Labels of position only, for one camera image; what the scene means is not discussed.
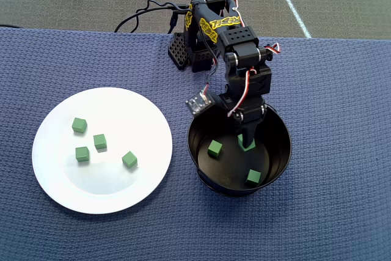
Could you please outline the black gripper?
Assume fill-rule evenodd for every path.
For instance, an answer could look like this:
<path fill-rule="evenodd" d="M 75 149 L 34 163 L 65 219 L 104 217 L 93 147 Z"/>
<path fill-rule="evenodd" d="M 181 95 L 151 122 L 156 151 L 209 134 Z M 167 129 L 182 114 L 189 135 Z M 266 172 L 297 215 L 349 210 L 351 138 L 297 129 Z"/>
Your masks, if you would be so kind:
<path fill-rule="evenodd" d="M 253 143 L 257 125 L 266 116 L 267 106 L 263 96 L 270 91 L 271 78 L 271 69 L 266 65 L 239 70 L 226 66 L 225 116 L 230 126 L 239 127 L 244 149 Z"/>

